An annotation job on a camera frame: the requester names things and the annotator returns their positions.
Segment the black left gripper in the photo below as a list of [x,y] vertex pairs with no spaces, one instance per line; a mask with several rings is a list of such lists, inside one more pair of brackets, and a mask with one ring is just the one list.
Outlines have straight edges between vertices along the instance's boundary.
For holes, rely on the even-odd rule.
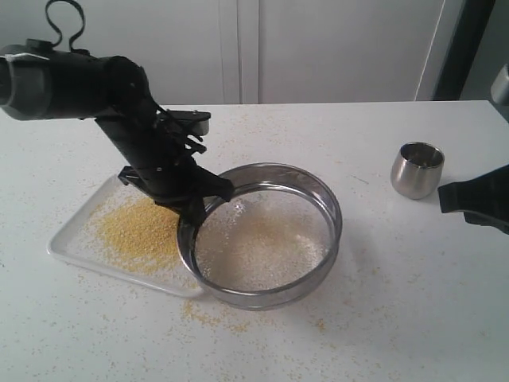
[[192,157],[206,151],[202,137],[188,134],[172,119],[156,119],[147,126],[119,119],[118,151],[128,162],[119,180],[187,223],[201,225],[206,218],[206,197],[230,201],[234,194],[230,180],[198,166]]

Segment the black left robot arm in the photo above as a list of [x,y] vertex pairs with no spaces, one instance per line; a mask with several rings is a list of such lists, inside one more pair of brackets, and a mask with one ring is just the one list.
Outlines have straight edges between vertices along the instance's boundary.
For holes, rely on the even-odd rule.
[[29,40],[1,50],[1,109],[21,121],[93,119],[127,160],[118,177],[189,223],[205,219],[206,197],[229,201],[231,181],[196,164],[206,151],[207,111],[171,111],[152,97],[144,69],[85,49],[56,51]]

